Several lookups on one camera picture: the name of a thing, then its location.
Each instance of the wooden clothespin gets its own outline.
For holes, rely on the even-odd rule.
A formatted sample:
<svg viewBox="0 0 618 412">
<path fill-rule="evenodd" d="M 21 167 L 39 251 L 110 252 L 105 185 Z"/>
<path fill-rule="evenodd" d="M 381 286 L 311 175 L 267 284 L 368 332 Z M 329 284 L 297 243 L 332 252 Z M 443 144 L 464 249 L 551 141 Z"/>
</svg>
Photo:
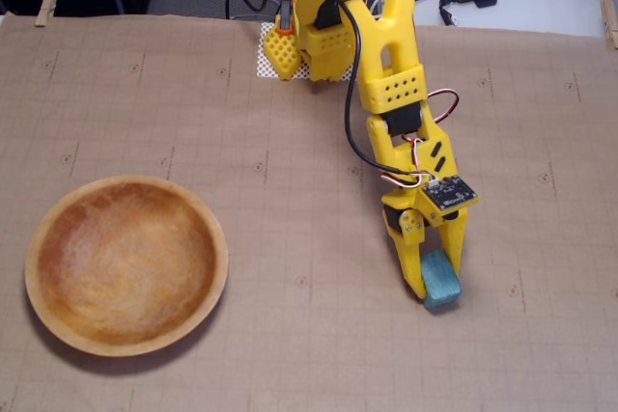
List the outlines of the wooden clothespin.
<svg viewBox="0 0 618 412">
<path fill-rule="evenodd" d="M 43 27 L 47 25 L 47 20 L 54 15 L 54 10 L 56 10 L 56 1 L 57 0 L 42 0 L 41 9 L 35 21 L 35 26 Z"/>
<path fill-rule="evenodd" d="M 614 48 L 618 48 L 618 18 L 613 0 L 601 0 L 601 10 L 607 36 L 611 39 Z"/>
</svg>

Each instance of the blue sponge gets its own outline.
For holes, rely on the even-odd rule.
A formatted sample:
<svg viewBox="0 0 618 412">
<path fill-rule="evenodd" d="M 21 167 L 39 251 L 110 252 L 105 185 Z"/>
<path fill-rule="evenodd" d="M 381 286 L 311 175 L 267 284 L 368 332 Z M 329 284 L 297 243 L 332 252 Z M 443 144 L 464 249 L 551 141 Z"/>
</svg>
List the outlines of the blue sponge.
<svg viewBox="0 0 618 412">
<path fill-rule="evenodd" d="M 427 289 L 423 301 L 427 309 L 457 301 L 462 284 L 444 250 L 432 251 L 421 257 L 421 275 Z"/>
</svg>

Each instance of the wooden bowl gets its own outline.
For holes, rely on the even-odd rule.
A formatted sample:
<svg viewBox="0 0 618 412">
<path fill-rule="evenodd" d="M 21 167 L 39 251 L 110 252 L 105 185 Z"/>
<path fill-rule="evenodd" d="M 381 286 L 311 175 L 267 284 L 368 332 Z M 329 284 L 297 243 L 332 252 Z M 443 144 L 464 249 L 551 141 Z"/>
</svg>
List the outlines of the wooden bowl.
<svg viewBox="0 0 618 412">
<path fill-rule="evenodd" d="M 101 356 L 160 349 L 195 328 L 228 272 L 221 226 L 165 180 L 119 176 L 64 197 L 43 218 L 25 278 L 42 322 Z"/>
</svg>

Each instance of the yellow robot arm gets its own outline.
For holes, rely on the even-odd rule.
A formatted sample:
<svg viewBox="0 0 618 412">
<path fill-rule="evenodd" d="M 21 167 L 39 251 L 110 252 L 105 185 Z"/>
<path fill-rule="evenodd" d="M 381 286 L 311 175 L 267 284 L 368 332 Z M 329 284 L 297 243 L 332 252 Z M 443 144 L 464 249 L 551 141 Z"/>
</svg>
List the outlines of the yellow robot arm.
<svg viewBox="0 0 618 412">
<path fill-rule="evenodd" d="M 338 0 L 341 22 L 324 27 L 318 20 L 322 10 L 332 8 L 328 2 L 294 0 L 295 46 L 309 64 L 311 79 L 338 80 L 354 57 L 356 31 L 360 35 L 355 65 L 361 104 L 371 113 L 367 130 L 376 159 L 371 163 L 397 185 L 382 197 L 386 229 L 405 280 L 425 305 L 454 301 L 461 292 L 467 207 L 478 197 L 459 177 L 449 136 L 428 103 L 412 21 L 414 0 L 384 0 L 380 19 L 364 0 Z M 394 145 L 399 136 L 404 142 Z M 429 227 L 438 229 L 443 250 L 420 256 Z"/>
</svg>

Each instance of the brown grid mat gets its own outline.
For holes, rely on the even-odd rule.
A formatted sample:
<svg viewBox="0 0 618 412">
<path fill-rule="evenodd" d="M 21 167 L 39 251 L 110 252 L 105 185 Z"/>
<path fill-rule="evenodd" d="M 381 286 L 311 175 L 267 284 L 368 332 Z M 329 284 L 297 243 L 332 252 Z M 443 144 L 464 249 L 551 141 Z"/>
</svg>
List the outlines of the brown grid mat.
<svg viewBox="0 0 618 412">
<path fill-rule="evenodd" d="M 463 294 L 430 315 L 343 130 L 345 84 L 255 75 L 259 25 L 8 16 L 0 28 L 0 411 L 618 410 L 618 53 L 597 39 L 418 28 L 470 210 Z M 434 102 L 439 112 L 447 101 Z M 359 104 L 354 130 L 369 149 Z M 94 179 L 213 208 L 230 278 L 156 353 L 99 359 L 29 309 L 28 240 Z"/>
</svg>

